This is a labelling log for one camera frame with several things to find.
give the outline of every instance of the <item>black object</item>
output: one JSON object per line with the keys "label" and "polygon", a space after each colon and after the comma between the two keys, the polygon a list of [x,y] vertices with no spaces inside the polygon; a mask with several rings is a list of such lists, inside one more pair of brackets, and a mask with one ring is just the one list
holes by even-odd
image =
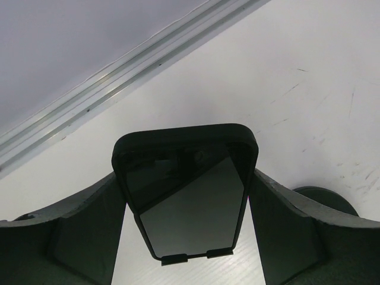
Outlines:
{"label": "black object", "polygon": [[119,139],[112,165],[153,258],[232,254],[257,156],[251,130],[236,124]]}
{"label": "black object", "polygon": [[[211,139],[204,139],[197,134],[198,131]],[[180,193],[176,191],[183,181],[195,181],[201,177],[199,175],[220,164],[217,163],[218,159],[203,160],[204,156],[199,154],[199,150],[204,150],[204,147],[206,154],[212,158],[222,159],[228,154],[226,157],[231,158],[245,186],[243,194],[240,193],[242,203],[233,243],[236,243],[248,191],[267,285],[380,284],[380,223],[355,216],[356,212],[347,201],[326,189],[308,187],[298,189],[298,193],[281,186],[259,170],[255,173],[251,172],[253,169],[244,171],[254,165],[256,152],[252,145],[246,146],[253,142],[253,136],[242,126],[204,126],[168,132],[173,137],[163,140],[164,156],[150,154],[150,162],[145,161],[143,167],[131,167],[131,157],[142,162],[141,153],[136,155],[132,150],[132,138],[126,153],[122,151],[124,143],[115,147],[114,159],[117,164],[120,163],[115,168],[119,171],[119,182],[135,189],[135,194],[131,189],[128,194],[125,187],[119,187],[112,173],[95,185],[51,206],[22,215],[15,221],[0,221],[0,284],[110,284],[127,200],[135,201],[136,204],[131,203],[130,207],[135,207],[138,216],[141,214],[139,211],[145,210],[144,213],[147,213],[146,209],[153,209]],[[186,133],[188,141],[184,141],[183,137],[181,141],[176,138],[176,134],[181,134],[181,137]],[[150,144],[157,148],[161,139],[150,138],[142,149],[149,150]],[[182,152],[189,146],[198,146],[195,152],[190,152],[190,156],[188,152]],[[139,173],[134,173],[136,176],[133,177],[130,170],[146,171],[145,165],[160,164],[161,157],[170,158],[164,159],[171,166],[169,172],[184,167],[191,175],[187,176],[187,170],[184,173],[178,171],[181,179],[179,183],[175,181],[173,188],[167,187],[167,179],[151,179],[147,181],[149,184],[164,180],[164,191],[156,196],[147,188],[149,194],[146,198],[140,197],[138,191],[145,187],[141,187],[143,184],[135,179]],[[202,161],[208,166],[205,169],[197,167],[197,163]],[[215,248],[192,257],[230,254],[232,248],[233,245],[227,249]],[[163,256],[161,259],[163,264],[171,264],[188,257],[186,253],[179,252],[178,255]]]}

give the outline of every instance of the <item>black disc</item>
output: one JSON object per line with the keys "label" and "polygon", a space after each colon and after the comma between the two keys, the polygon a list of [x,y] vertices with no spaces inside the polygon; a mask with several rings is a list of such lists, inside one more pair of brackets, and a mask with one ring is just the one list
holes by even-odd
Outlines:
{"label": "black disc", "polygon": [[306,186],[294,189],[294,191],[337,211],[359,216],[354,207],[352,207],[346,199],[331,190],[315,186]]}

